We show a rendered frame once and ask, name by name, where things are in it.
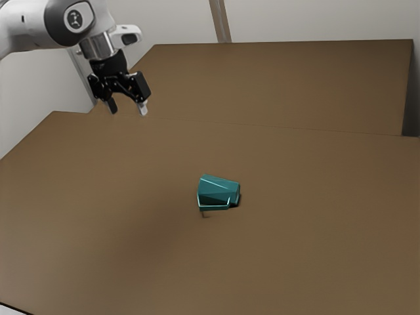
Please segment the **teal faceted mug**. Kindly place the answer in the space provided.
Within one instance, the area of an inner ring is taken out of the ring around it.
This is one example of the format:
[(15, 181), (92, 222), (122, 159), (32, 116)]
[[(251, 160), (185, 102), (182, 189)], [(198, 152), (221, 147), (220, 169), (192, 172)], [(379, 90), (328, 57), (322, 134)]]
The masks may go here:
[(239, 182), (204, 174), (199, 178), (197, 202), (200, 212), (224, 211), (240, 204)]

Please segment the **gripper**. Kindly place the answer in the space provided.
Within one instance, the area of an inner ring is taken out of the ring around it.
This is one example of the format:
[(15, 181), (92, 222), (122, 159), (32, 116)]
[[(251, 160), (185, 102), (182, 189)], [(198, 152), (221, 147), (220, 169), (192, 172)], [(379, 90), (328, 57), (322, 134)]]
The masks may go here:
[(92, 73), (87, 80), (93, 96), (103, 101), (111, 114), (116, 114), (118, 108), (113, 92), (99, 80), (105, 77), (117, 77), (116, 91), (129, 97), (136, 104), (141, 116), (148, 113), (148, 98), (152, 94), (148, 82), (142, 72), (128, 72), (127, 59), (122, 49), (109, 58), (91, 60), (89, 64)]

